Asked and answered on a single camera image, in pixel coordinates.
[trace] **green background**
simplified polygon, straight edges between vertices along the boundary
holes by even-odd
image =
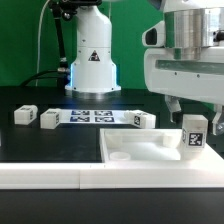
[[[0,13],[0,85],[19,85],[37,69],[37,35],[45,0],[1,0]],[[105,15],[109,3],[99,6]],[[118,66],[122,88],[144,89],[142,33],[162,19],[162,14],[147,0],[123,0],[112,3],[112,59]],[[63,34],[69,63],[76,57],[76,19],[64,22]],[[40,71],[59,65],[56,30],[52,13],[46,10],[41,38]]]

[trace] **warning label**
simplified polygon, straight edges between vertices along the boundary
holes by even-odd
[[[89,61],[100,61],[100,58],[96,51],[93,51],[92,55],[89,58]]]

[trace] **black surface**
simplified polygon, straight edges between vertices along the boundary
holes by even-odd
[[[38,116],[52,107],[140,109],[157,115],[157,128],[181,127],[169,122],[164,98],[148,91],[125,90],[121,97],[96,102],[68,98],[54,88],[1,87],[1,162],[101,160],[99,129],[105,126],[60,125],[55,130],[41,130],[39,120],[28,127],[15,126],[13,111],[24,104],[37,105]],[[201,103],[183,101],[182,109],[213,119],[214,113]],[[223,140],[223,136],[208,136],[208,143],[221,155]],[[223,211],[223,188],[0,191],[1,224],[222,224]]]
[[[224,189],[0,191],[4,224],[222,224]]]

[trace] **white block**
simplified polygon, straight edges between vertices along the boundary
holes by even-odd
[[[141,129],[152,129],[156,126],[156,116],[141,110],[125,111],[124,117],[132,124]]]
[[[23,105],[14,111],[15,124],[28,125],[37,118],[37,107],[35,105]]]
[[[202,115],[184,115],[181,155],[184,159],[200,156],[206,144],[208,120]]]
[[[61,109],[48,109],[40,116],[40,127],[43,129],[55,129],[61,120]]]

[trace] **cable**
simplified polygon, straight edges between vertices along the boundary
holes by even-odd
[[[40,20],[39,20],[39,28],[38,28],[38,47],[37,47],[37,73],[39,73],[40,70],[40,45],[41,45],[41,29],[42,29],[42,22],[43,22],[43,17],[44,17],[44,12],[47,8],[48,3],[51,0],[47,0],[46,3],[44,4],[41,14],[40,14]]]
[[[45,74],[49,74],[49,73],[57,73],[58,71],[57,70],[47,70],[47,71],[42,71],[42,72],[39,72],[37,73],[36,75],[33,75],[31,76],[30,78],[28,78],[27,80],[25,80],[24,82],[22,82],[20,84],[21,87],[24,87],[26,86],[29,82],[31,82],[32,80],[38,80],[38,79],[41,79],[41,78],[44,78],[44,77],[40,77],[42,75],[45,75]]]

